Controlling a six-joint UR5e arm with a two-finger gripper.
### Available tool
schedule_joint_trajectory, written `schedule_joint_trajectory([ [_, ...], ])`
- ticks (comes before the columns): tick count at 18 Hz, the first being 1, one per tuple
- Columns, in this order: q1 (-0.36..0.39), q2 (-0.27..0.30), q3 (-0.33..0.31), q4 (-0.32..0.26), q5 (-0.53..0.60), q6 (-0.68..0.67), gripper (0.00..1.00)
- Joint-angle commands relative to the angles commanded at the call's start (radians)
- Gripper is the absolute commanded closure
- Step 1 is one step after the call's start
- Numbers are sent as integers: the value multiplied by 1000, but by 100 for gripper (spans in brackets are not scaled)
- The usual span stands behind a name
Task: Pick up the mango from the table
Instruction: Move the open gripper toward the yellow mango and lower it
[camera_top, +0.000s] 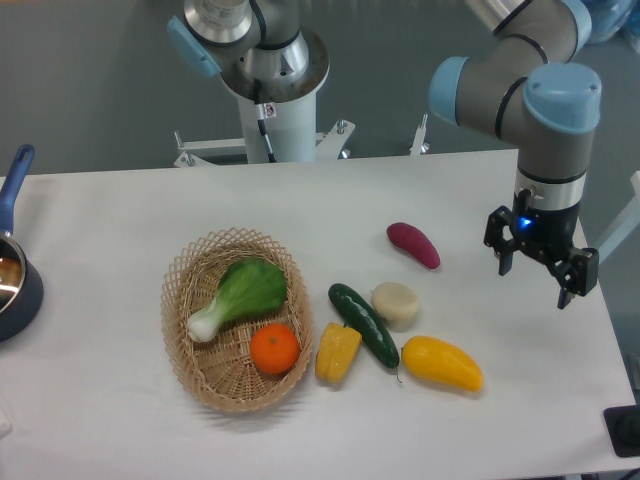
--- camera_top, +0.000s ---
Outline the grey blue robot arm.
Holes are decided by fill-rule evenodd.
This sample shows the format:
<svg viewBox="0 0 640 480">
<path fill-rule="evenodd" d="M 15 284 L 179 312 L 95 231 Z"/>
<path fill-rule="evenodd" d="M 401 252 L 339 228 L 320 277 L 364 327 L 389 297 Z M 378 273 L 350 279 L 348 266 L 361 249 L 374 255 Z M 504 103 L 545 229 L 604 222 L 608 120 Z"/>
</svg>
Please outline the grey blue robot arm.
<svg viewBox="0 0 640 480">
<path fill-rule="evenodd" d="M 598 253 L 578 248 L 577 224 L 601 81 L 573 58 L 591 33 L 579 1 L 473 1 L 497 46 L 476 61 L 451 57 L 435 71 L 430 111 L 518 150 L 513 204 L 488 218 L 484 242 L 507 273 L 521 252 L 544 265 L 566 306 L 596 285 Z M 167 25 L 184 61 L 220 77 L 238 102 L 252 163 L 319 158 L 316 94 L 329 72 L 323 41 L 295 1 L 188 1 Z"/>
</svg>

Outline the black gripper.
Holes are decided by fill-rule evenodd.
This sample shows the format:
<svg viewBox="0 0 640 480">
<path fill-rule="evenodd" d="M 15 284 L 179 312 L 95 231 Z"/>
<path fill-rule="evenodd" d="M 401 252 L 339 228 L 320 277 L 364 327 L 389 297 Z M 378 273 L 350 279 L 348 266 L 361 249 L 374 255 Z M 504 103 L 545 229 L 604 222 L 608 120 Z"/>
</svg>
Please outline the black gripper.
<svg viewBox="0 0 640 480">
<path fill-rule="evenodd" d="M 560 287 L 558 309 L 568 306 L 575 296 L 586 296 L 597 284 L 599 251 L 574 245 L 579 208 L 580 202 L 560 210 L 535 208 L 533 192 L 526 188 L 514 195 L 512 212 L 505 206 L 494 210 L 487 219 L 483 242 L 498 260 L 498 274 L 510 272 L 513 254 L 520 251 L 548 263 Z"/>
</svg>

